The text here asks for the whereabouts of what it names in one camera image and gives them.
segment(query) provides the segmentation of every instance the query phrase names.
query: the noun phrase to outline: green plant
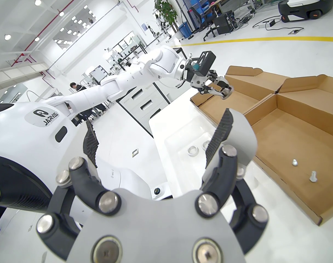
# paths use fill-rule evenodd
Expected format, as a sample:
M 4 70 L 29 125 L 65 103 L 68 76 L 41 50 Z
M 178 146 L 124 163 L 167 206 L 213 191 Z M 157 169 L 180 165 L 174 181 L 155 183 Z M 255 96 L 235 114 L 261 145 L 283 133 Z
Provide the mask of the green plant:
M 164 21 L 168 22 L 169 25 L 174 29 L 176 26 L 177 12 L 168 0 L 154 0 L 154 8 L 164 18 Z

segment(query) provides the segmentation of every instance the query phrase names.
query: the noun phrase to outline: metal bolt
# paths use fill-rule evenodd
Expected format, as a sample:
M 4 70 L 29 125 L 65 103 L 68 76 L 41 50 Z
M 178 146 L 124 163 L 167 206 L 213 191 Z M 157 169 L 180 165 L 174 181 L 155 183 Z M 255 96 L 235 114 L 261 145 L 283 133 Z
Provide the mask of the metal bolt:
M 222 151 L 225 155 L 229 156 L 229 157 L 234 157 L 237 155 L 237 150 L 232 146 L 232 145 L 224 145 L 222 147 Z
M 119 263 L 122 258 L 122 247 L 114 237 L 102 238 L 94 247 L 94 263 Z
M 101 196 L 99 200 L 99 208 L 103 213 L 109 214 L 116 209 L 118 203 L 119 203 L 119 198 L 117 194 L 108 191 Z
M 68 170 L 61 171 L 57 176 L 56 176 L 56 182 L 58 184 L 65 184 L 69 180 L 69 172 Z
M 269 219 L 267 210 L 260 205 L 256 205 L 252 211 L 253 218 L 259 223 L 266 223 Z
M 47 233 L 53 226 L 53 218 L 51 215 L 43 215 L 36 224 L 36 229 L 40 234 Z
M 72 158 L 70 160 L 68 167 L 71 170 L 76 170 L 76 169 L 79 169 L 83 163 L 84 163 L 84 159 L 80 156 L 77 156 L 76 158 Z
M 316 178 L 316 172 L 315 171 L 313 171 L 311 173 L 310 181 L 313 182 L 313 183 L 318 181 L 318 179 Z
M 200 195 L 197 202 L 200 211 L 207 216 L 212 216 L 219 210 L 218 202 L 210 194 Z
M 237 179 L 243 179 L 246 174 L 246 170 L 242 167 L 237 168 Z
M 209 238 L 200 239 L 193 247 L 194 263 L 220 263 L 222 253 L 219 246 Z

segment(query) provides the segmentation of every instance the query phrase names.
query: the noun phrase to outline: yellow floor line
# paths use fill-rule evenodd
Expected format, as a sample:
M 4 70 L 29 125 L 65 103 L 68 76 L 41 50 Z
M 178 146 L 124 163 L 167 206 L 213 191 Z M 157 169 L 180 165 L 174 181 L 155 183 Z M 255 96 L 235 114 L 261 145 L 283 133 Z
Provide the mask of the yellow floor line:
M 333 42 L 333 37 L 319 37 L 319 36 L 261 37 L 261 38 L 245 38 L 245 39 L 233 39 L 233 40 L 221 40 L 221 41 L 211 41 L 211 42 L 202 42 L 202 43 L 193 43 L 193 44 L 183 44 L 181 46 L 196 46 L 196 45 L 233 43 L 233 42 L 256 42 L 256 41 L 323 41 L 323 42 Z

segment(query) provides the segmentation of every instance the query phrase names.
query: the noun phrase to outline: jarvis logo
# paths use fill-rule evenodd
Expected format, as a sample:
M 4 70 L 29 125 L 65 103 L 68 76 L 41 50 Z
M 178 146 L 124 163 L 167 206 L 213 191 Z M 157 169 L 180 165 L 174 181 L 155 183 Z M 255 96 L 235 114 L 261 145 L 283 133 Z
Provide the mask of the jarvis logo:
M 48 112 L 40 110 L 40 109 L 35 110 L 33 113 L 41 116 L 42 118 L 44 118 L 44 117 L 46 117 L 46 115 L 48 115 Z
M 58 113 L 54 112 L 53 114 L 49 115 L 45 120 L 45 126 L 48 126 L 52 123 L 53 120 L 55 120 L 58 117 Z

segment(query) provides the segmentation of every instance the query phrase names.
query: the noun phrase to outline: label sticker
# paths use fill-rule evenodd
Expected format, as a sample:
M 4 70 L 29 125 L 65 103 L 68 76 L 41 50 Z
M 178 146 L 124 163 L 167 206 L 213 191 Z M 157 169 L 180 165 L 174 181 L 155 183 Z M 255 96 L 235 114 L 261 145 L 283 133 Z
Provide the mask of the label sticker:
M 59 113 L 47 107 L 38 107 L 29 112 L 24 119 L 35 126 L 47 127 L 59 117 Z

